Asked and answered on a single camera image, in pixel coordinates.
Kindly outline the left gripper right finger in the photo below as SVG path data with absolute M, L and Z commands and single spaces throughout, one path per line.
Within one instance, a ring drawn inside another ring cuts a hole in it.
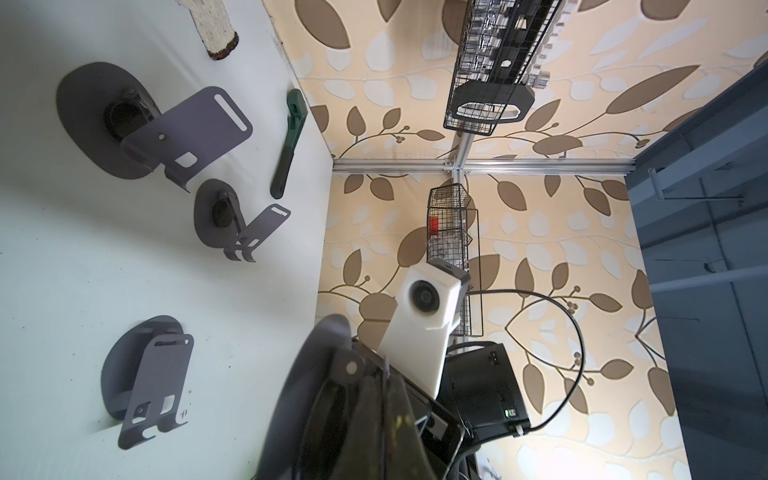
M 391 374 L 385 389 L 385 478 L 436 479 L 416 429 L 403 378 Z

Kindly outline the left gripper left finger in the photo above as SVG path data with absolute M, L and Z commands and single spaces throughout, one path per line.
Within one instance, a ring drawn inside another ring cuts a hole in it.
M 381 479 L 383 454 L 383 396 L 379 378 L 365 377 L 331 479 Z

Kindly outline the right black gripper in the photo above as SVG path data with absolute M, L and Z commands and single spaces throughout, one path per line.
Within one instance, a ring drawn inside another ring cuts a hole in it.
M 385 389 L 391 374 L 400 375 L 405 383 L 411 408 L 415 415 L 416 429 L 420 435 L 427 458 L 436 475 L 436 479 L 446 479 L 458 453 L 464 436 L 464 429 L 456 417 L 413 385 L 396 369 L 388 366 L 362 342 L 352 343 L 353 351 L 363 360 L 363 376 L 358 381 L 358 397 L 362 380 L 365 377 L 377 377 L 382 384 L 383 396 L 383 454 L 385 478 Z

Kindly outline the grey phone stand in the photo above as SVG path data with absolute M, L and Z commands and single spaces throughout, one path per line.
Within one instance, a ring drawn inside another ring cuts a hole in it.
M 277 401 L 254 477 L 328 479 L 343 446 L 365 360 L 348 319 L 324 317 L 302 345 Z
M 246 222 L 232 186 L 217 179 L 203 182 L 195 196 L 193 224 L 199 240 L 231 261 L 254 263 L 253 252 L 291 215 L 278 204 Z
M 205 87 L 166 112 L 128 71 L 106 62 L 68 73 L 56 90 L 58 117 L 100 169 L 126 180 L 164 169 L 182 189 L 253 133 L 231 96 Z
M 177 420 L 194 339 L 168 315 L 145 320 L 124 333 L 101 370 L 101 395 L 107 413 L 121 422 L 118 447 L 147 442 L 155 427 L 168 433 Z

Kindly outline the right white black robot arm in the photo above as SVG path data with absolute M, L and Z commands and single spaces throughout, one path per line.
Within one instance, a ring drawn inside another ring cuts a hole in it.
M 531 422 L 505 348 L 448 349 L 436 396 L 356 341 L 367 362 L 334 479 L 455 479 L 479 448 L 528 433 Z

